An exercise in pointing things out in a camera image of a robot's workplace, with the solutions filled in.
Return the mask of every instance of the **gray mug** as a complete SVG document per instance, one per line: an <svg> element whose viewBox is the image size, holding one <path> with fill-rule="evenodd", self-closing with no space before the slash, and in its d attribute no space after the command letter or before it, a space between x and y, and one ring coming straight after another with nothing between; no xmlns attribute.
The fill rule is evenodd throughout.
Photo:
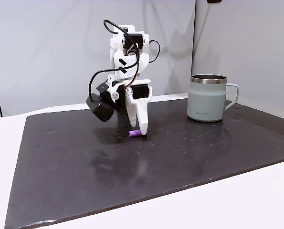
<svg viewBox="0 0 284 229"><path fill-rule="evenodd" d="M236 99L224 107L227 86L237 88ZM221 75L194 75L190 79L188 117L203 122L215 122L222 119L223 111L238 100L239 87L227 83L227 77Z"/></svg>

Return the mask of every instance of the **small purple block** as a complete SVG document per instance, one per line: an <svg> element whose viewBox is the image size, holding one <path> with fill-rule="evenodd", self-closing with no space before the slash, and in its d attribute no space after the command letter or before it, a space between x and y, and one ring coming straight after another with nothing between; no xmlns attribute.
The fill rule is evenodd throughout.
<svg viewBox="0 0 284 229"><path fill-rule="evenodd" d="M140 130L130 130L129 131L129 137L138 137L141 136L142 133Z"/></svg>

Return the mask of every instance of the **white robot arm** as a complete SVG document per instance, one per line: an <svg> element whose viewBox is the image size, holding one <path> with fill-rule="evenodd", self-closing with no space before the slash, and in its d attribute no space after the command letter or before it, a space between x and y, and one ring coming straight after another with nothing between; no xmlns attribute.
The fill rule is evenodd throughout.
<svg viewBox="0 0 284 229"><path fill-rule="evenodd" d="M109 30L106 23L112 24L114 31ZM132 25L117 26L108 20L104 21L104 25L113 33L110 39L111 69L98 71L92 77L87 104L104 122L110 119L114 109L126 107L130 124L135 127L138 118L141 134L145 135L148 128L147 104L152 97L152 87L149 79L139 80L137 77L150 63L149 44L159 43L150 41L148 34L135 31ZM94 77L101 72L113 73L108 75L107 84L105 82L97 87L100 92L98 96L91 93L91 84Z"/></svg>

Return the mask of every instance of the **dark table mat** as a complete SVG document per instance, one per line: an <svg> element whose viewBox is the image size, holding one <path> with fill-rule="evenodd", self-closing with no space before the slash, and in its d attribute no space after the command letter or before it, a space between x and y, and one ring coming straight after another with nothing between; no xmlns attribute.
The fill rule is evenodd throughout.
<svg viewBox="0 0 284 229"><path fill-rule="evenodd" d="M236 104L223 121L187 118L187 99L150 103L149 134L126 114L90 110L27 118L7 229L36 228L123 207L284 161L284 119Z"/></svg>

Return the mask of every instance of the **white table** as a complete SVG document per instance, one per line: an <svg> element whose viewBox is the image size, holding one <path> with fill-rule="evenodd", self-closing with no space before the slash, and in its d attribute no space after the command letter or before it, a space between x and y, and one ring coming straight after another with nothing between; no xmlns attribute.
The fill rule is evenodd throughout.
<svg viewBox="0 0 284 229"><path fill-rule="evenodd" d="M186 97L187 94L164 95L153 97L152 101ZM58 106L0 118L0 229L4 228L26 117L87 108L86 104ZM284 162L45 229L91 227L284 229Z"/></svg>

